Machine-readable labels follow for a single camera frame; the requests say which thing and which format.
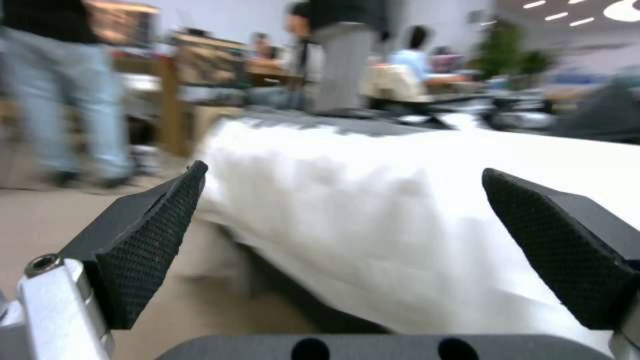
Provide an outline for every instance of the ceiling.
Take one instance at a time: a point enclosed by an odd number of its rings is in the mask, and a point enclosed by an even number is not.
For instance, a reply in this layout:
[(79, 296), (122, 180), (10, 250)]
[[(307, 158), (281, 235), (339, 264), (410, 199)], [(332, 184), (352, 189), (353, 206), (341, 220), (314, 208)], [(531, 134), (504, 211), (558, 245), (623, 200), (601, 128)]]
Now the ceiling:
[[(529, 9), (522, 8), (524, 4), (534, 1), (535, 0), (497, 0), (498, 13), (507, 12), (526, 20), (526, 22), (532, 26), (561, 31), (640, 30), (640, 22), (620, 22), (609, 19), (603, 15), (604, 9), (610, 4), (616, 3), (618, 0), (584, 0), (577, 4), (569, 4), (568, 0), (547, 0), (547, 3), (541, 6)], [(640, 10), (640, 0), (635, 2), (634, 7)], [(545, 17), (561, 12), (568, 12), (569, 15), (561, 19), (545, 21)], [(569, 27), (569, 23), (588, 17), (594, 17), (595, 20), (588, 24)]]

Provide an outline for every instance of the screw hole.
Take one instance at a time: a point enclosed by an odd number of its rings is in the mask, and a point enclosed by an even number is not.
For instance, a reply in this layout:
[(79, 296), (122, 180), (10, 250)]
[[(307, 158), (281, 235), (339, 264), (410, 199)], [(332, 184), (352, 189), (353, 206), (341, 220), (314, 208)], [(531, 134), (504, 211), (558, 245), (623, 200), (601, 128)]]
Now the screw hole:
[(441, 360), (478, 360), (478, 354), (471, 345), (460, 339), (444, 339), (438, 345)]
[(291, 360), (329, 360), (329, 347), (318, 339), (300, 340), (291, 350)]
[(53, 265), (55, 260), (56, 260), (56, 257), (53, 255), (43, 256), (40, 259), (37, 259), (36, 261), (33, 262), (33, 269), (44, 270), (46, 268), (49, 268), (51, 265)]

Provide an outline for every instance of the gray pants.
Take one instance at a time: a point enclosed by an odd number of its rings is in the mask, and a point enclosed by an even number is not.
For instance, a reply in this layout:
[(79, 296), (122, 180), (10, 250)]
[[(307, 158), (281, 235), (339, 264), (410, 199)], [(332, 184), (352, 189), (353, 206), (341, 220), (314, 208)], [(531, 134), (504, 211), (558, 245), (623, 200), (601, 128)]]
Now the gray pants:
[(350, 23), (332, 25), (314, 35), (324, 49), (316, 111), (362, 107), (360, 82), (375, 39), (376, 32), (368, 26)]

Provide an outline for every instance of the ceiling light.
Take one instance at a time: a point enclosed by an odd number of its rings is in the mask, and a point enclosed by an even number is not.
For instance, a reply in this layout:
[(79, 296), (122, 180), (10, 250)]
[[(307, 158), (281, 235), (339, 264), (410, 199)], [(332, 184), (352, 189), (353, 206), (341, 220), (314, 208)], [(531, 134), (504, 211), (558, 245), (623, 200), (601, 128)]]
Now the ceiling light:
[(578, 25), (586, 24), (587, 22), (591, 22), (591, 21), (594, 21), (594, 18), (588, 17), (586, 19), (574, 21), (571, 24), (569, 24), (569, 26), (578, 26)]
[(567, 12), (557, 13), (555, 15), (551, 15), (551, 16), (545, 17), (545, 20), (546, 21), (556, 20), (556, 19), (560, 19), (561, 17), (565, 17), (567, 15), (569, 15), (569, 13), (567, 13)]
[(546, 3), (547, 3), (546, 0), (540, 0), (540, 1), (534, 1), (533, 3), (524, 4), (522, 7), (525, 9), (531, 9), (531, 8), (535, 8), (536, 6), (544, 5)]
[(604, 10), (604, 15), (616, 21), (640, 21), (640, 10), (634, 7), (634, 2), (636, 0), (622, 0), (613, 3)]

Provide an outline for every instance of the shoe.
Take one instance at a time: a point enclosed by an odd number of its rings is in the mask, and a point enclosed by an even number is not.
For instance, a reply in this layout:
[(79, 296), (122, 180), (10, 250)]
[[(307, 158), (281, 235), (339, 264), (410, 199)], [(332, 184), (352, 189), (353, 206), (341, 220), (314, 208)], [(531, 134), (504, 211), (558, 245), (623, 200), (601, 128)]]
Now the shoe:
[(116, 177), (113, 179), (105, 179), (102, 180), (100, 187), (104, 190), (112, 190), (115, 188), (119, 188), (120, 186), (129, 184), (129, 181), (133, 178), (133, 175), (127, 175), (123, 177)]
[(59, 171), (51, 176), (51, 183), (58, 188), (68, 188), (71, 183), (80, 178), (80, 173), (73, 171)]

